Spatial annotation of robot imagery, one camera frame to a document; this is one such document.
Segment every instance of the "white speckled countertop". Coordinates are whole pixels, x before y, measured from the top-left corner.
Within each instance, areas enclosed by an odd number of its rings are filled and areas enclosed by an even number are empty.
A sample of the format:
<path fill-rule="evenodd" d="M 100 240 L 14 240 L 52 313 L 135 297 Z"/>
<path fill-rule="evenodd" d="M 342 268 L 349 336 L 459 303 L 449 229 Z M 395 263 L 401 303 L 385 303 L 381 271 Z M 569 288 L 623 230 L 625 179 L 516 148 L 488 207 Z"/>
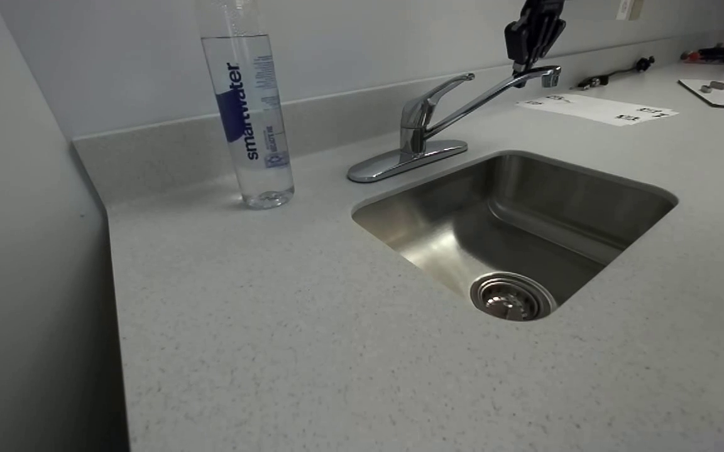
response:
<path fill-rule="evenodd" d="M 294 160 L 297 201 L 242 211 L 234 181 L 110 207 L 132 452 L 724 449 L 724 110 L 665 68 L 614 101 L 635 127 L 521 107 L 447 135 L 469 153 L 377 182 L 374 137 Z M 354 205 L 497 151 L 662 186 L 654 230 L 563 308 L 497 322 L 351 221 Z"/>

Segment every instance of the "faucet handle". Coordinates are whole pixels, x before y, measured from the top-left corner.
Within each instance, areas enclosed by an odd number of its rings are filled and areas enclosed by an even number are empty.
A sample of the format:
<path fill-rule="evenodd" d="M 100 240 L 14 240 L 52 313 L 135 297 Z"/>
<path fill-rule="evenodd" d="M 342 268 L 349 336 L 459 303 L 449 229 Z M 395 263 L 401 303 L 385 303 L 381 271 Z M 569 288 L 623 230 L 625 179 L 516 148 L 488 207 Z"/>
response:
<path fill-rule="evenodd" d="M 449 79 L 440 82 L 434 91 L 410 101 L 401 110 L 401 131 L 413 132 L 413 131 L 428 127 L 433 116 L 434 116 L 440 97 L 447 94 L 449 91 L 454 91 L 457 84 L 473 79 L 473 78 L 475 78 L 473 72 L 449 78 Z"/>

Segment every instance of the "drain strainer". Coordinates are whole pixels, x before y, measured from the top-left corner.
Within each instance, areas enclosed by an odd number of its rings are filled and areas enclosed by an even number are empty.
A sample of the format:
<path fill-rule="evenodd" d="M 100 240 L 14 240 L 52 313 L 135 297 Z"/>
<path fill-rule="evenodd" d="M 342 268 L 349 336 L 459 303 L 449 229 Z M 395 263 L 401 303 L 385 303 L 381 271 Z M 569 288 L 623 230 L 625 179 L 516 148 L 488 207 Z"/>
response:
<path fill-rule="evenodd" d="M 555 297 L 522 273 L 486 273 L 469 287 L 473 303 L 497 319 L 536 322 L 557 308 Z"/>

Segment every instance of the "water bottle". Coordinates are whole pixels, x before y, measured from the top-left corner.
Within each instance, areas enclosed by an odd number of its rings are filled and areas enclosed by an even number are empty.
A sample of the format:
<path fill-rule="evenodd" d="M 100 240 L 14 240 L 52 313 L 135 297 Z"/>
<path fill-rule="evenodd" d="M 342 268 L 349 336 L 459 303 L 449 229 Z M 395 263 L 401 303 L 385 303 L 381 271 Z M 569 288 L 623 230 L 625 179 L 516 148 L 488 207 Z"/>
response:
<path fill-rule="evenodd" d="M 195 0 L 204 52 L 245 207 L 294 195 L 284 113 L 257 0 Z"/>

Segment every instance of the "sink basin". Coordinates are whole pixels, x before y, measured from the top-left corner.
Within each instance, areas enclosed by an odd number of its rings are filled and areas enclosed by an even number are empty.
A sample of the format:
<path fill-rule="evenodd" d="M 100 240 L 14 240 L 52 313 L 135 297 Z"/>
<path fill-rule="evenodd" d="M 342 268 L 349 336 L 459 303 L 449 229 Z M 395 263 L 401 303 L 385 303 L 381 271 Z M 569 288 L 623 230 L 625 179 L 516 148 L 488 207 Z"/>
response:
<path fill-rule="evenodd" d="M 542 319 L 675 205 L 668 191 L 532 153 L 501 153 L 354 221 L 501 319 Z"/>

